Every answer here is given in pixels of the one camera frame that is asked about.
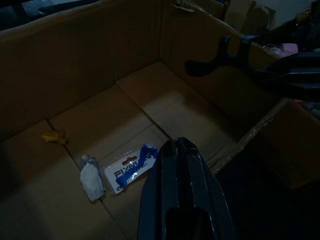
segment cardboard wall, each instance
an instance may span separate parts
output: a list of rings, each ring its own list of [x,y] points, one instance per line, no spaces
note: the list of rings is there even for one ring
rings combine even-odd
[[[244,132],[248,131],[279,98],[257,88],[235,68],[221,67],[210,75],[191,77],[184,67],[186,60],[211,61],[222,36],[231,36],[229,52],[238,52],[242,35],[204,12],[189,12],[174,8],[172,4],[168,6],[165,17],[165,29],[162,29],[164,63]],[[254,45],[249,60],[254,68],[261,69],[276,58]]]
[[[289,101],[252,141],[252,150],[290,188],[320,179],[320,122]]]
[[[0,33],[0,140],[159,58],[161,1],[103,0]]]

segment white tissue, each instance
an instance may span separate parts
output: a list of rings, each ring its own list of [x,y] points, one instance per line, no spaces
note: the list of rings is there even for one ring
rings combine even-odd
[[[80,172],[80,181],[83,190],[91,201],[105,194],[99,171],[94,165],[88,162],[85,164]]]

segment clear plastic blister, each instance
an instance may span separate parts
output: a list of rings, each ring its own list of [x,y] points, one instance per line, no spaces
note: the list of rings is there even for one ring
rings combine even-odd
[[[111,165],[105,166],[103,174],[111,193],[119,194],[127,185],[152,168],[157,154],[158,150],[152,145],[143,145],[122,155]]]

